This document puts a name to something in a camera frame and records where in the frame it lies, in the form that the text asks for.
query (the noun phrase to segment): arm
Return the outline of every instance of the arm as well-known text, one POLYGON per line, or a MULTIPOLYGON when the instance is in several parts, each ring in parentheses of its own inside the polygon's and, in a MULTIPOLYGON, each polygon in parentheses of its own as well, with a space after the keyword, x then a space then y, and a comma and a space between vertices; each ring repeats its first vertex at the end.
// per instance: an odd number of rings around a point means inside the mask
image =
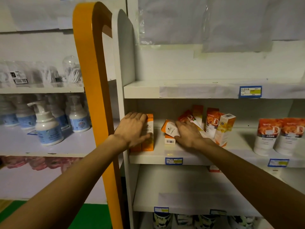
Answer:
POLYGON ((17 209, 0 229, 47 229, 70 212, 75 216, 114 157, 151 137, 140 136, 146 118, 142 113, 127 114, 113 135, 17 209))
POLYGON ((305 228, 305 195, 271 174, 202 138, 189 121, 176 122, 182 146, 211 160, 275 229, 305 228))

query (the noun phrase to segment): person's left arm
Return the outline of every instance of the person's left arm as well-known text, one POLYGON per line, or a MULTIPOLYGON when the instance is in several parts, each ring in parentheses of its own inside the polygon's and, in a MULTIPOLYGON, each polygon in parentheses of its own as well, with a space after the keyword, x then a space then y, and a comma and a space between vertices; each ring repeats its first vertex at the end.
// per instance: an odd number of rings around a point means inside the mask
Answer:
MULTIPOLYGON (((141 136, 146 118, 142 113, 127 114, 113 135, 17 209, 0 224, 0 229, 47 229, 66 221, 64 217, 72 222, 113 159, 151 137, 141 136)), ((68 228, 69 223, 61 228, 68 228)))

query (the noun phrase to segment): hand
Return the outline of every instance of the hand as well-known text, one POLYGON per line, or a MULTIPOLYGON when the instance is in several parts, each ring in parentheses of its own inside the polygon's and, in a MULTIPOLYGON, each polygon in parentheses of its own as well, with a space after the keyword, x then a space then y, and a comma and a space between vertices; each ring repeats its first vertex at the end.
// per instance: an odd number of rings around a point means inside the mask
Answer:
POLYGON ((175 139, 182 146, 197 150, 208 145, 217 146, 210 138, 203 138, 194 123, 176 121, 176 125, 180 136, 175 136, 175 139))
POLYGON ((120 122, 114 132, 114 136, 123 139, 128 148, 132 148, 149 139, 152 133, 141 136, 143 125, 147 115, 143 113, 130 112, 120 122))

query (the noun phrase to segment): barcode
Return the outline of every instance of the barcode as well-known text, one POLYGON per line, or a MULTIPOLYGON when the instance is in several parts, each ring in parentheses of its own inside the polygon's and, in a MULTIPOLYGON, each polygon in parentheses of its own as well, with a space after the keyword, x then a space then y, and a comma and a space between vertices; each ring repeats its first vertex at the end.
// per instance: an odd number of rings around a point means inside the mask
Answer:
POLYGON ((27 79, 15 79, 15 84, 27 84, 27 79))

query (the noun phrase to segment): person's right arm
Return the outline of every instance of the person's right arm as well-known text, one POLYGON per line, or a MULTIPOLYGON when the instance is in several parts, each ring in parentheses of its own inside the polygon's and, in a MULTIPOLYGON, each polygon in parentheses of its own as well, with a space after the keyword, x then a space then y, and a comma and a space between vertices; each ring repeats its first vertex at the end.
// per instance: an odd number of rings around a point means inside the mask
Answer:
POLYGON ((275 228, 305 228, 305 195, 271 174, 203 138, 189 121, 176 122, 184 147, 200 151, 275 228))

